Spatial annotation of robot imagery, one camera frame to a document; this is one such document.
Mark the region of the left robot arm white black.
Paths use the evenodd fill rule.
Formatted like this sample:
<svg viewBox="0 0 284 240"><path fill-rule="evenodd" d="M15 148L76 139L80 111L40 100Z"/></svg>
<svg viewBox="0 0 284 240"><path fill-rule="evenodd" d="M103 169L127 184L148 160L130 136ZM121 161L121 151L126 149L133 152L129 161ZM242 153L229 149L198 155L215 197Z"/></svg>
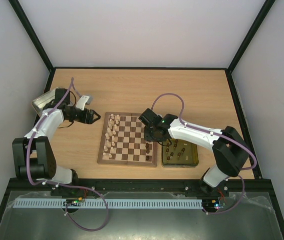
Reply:
<svg viewBox="0 0 284 240"><path fill-rule="evenodd" d="M71 102L73 92L55 88L32 101L40 117L24 137L12 142L16 177L31 184L76 184L75 170L57 165L50 140L64 121L93 124L100 115L85 106L92 101L90 95L79 95Z"/></svg>

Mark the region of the wooden chess board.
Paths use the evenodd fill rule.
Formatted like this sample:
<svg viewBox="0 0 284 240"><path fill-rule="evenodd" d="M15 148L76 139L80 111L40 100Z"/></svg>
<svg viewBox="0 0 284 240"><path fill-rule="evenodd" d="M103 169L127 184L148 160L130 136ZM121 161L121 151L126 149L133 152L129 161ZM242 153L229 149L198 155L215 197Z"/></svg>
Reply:
<svg viewBox="0 0 284 240"><path fill-rule="evenodd" d="M104 165L126 165L140 167L157 166L157 143L148 142L144 139L144 124L139 120L139 113L130 112L107 112L105 113L104 125L102 129L100 148L97 158L98 164ZM104 146L109 140L111 146L106 154L108 159L103 159ZM146 153L146 143L149 143L150 153ZM150 161L145 161L145 157L150 156Z"/></svg>

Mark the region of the silver tin lid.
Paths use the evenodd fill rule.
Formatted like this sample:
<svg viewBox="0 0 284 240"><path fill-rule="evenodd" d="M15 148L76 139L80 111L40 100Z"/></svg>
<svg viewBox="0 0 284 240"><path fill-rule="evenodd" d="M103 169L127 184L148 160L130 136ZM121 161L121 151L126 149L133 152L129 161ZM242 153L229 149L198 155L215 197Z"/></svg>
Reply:
<svg viewBox="0 0 284 240"><path fill-rule="evenodd" d="M55 99L56 88L50 90L38 98L34 99L31 104L38 116L42 115L44 106Z"/></svg>

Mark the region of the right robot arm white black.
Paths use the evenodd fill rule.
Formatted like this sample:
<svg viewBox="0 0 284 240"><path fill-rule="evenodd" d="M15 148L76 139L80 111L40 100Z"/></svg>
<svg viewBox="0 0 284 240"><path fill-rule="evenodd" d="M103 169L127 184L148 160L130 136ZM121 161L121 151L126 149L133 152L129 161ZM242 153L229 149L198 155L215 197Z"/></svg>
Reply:
<svg viewBox="0 0 284 240"><path fill-rule="evenodd" d="M144 139L148 142L184 140L213 153L215 164L199 181L199 189L206 196L216 192L222 181L237 177L249 157L246 143L233 127L207 128L185 122L172 114L162 117L149 108L139 120L144 124Z"/></svg>

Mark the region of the gold tin box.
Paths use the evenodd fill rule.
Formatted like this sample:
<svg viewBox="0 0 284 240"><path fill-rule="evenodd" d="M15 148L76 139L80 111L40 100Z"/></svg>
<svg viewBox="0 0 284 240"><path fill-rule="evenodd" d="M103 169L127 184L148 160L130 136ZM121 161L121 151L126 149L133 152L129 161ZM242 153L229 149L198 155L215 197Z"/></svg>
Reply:
<svg viewBox="0 0 284 240"><path fill-rule="evenodd" d="M194 168L199 164L197 145L181 139L169 139L161 144L162 166Z"/></svg>

